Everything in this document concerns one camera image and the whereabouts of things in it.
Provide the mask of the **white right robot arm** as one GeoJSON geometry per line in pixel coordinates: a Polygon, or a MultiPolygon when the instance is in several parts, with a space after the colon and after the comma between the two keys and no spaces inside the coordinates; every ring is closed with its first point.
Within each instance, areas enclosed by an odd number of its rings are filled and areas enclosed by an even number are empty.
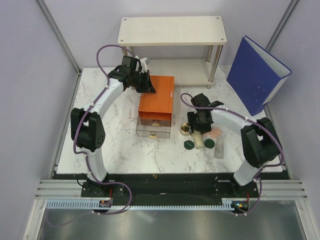
{"type": "Polygon", "coordinates": [[[210,102],[202,93],[191,96],[190,107],[195,109],[187,113],[190,134],[211,132],[212,124],[220,124],[241,137],[244,161],[233,174],[229,191],[235,197],[242,196],[251,183],[265,168],[278,167],[284,163],[284,152],[271,120],[263,117],[251,120],[230,110],[224,103],[210,102]]]}

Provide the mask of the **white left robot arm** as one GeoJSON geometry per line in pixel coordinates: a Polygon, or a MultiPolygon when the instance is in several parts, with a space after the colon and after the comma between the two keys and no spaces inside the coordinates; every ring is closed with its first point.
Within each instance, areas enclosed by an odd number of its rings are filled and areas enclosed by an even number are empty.
{"type": "Polygon", "coordinates": [[[71,111],[73,152],[84,155],[88,178],[94,181],[92,191],[99,197],[110,191],[109,183],[104,181],[108,172],[101,149],[106,139],[103,117],[126,89],[134,89],[140,94],[156,93],[148,70],[149,61],[147,57],[124,56],[121,64],[106,74],[105,83],[94,98],[84,107],[75,107],[71,111]]]}

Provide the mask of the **cream lotion bottle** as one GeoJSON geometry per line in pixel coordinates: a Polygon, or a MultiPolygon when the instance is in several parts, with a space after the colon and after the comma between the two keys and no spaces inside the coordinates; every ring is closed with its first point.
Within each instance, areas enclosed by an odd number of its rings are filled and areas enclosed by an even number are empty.
{"type": "Polygon", "coordinates": [[[205,147],[203,136],[200,132],[194,131],[192,134],[194,146],[197,150],[203,149],[205,147]]]}

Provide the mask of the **orange drawer box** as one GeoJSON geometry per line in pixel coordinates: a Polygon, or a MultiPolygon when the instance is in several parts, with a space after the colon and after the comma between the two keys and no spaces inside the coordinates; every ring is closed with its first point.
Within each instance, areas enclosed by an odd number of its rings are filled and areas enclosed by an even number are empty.
{"type": "Polygon", "coordinates": [[[174,76],[151,75],[151,83],[156,93],[142,93],[138,115],[140,119],[151,121],[171,121],[174,100],[174,76]]]}

